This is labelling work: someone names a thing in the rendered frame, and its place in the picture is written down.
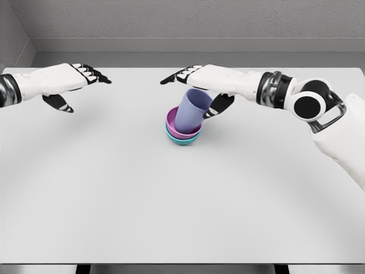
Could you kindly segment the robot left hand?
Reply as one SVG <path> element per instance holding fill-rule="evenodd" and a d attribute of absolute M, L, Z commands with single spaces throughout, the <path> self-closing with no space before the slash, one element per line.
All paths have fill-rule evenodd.
<path fill-rule="evenodd" d="M 62 97 L 64 92 L 76 91 L 94 84 L 111 84 L 105 75 L 95 68 L 82 64 L 68 64 L 45 67 L 38 70 L 42 84 L 42 99 L 52 108 L 73 113 L 73 108 Z"/>

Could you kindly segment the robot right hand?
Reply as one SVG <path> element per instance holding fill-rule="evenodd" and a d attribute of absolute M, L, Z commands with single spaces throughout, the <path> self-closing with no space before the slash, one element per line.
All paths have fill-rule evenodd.
<path fill-rule="evenodd" d="M 242 72 L 231 68 L 193 65 L 166 77 L 160 83 L 181 82 L 201 90 L 216 92 L 217 96 L 203 115 L 204 119 L 209 119 L 221 114 L 234 103 L 234 96 L 239 90 L 238 83 L 243 75 Z"/>

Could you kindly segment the lavender plastic cup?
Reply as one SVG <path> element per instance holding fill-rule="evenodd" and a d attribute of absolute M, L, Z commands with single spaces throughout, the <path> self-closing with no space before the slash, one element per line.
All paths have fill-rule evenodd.
<path fill-rule="evenodd" d="M 203 122 L 203 115 L 208 110 L 212 100 L 203 90 L 189 89 L 177 109 L 175 129 L 183 134 L 194 132 Z"/>

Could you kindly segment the pink plastic bowl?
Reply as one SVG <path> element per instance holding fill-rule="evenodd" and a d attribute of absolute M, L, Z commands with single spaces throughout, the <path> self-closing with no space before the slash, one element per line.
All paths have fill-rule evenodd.
<path fill-rule="evenodd" d="M 191 139 L 191 138 L 194 138 L 195 136 L 197 136 L 201 132 L 202 125 L 199 125 L 190 134 L 183 134 L 175 128 L 175 117 L 177 114 L 177 110 L 178 110 L 178 107 L 174 107 L 174 108 L 170 109 L 169 112 L 167 113 L 167 117 L 166 117 L 166 121 L 165 121 L 165 129 L 166 129 L 167 133 L 171 137 L 178 139 L 178 140 L 188 140 L 188 139 Z"/>

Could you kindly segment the teal plastic bowl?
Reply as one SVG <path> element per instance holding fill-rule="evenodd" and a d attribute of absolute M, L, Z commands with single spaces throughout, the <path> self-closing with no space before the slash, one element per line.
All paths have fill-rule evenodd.
<path fill-rule="evenodd" d="M 167 133 L 169 139 L 174 142 L 175 144 L 178 144 L 180 146 L 187 146 L 191 143 L 193 143 L 200 135 L 201 129 L 199 129 L 191 138 L 188 139 L 178 139 L 175 138 L 168 130 L 167 124 L 165 125 L 165 132 Z"/>

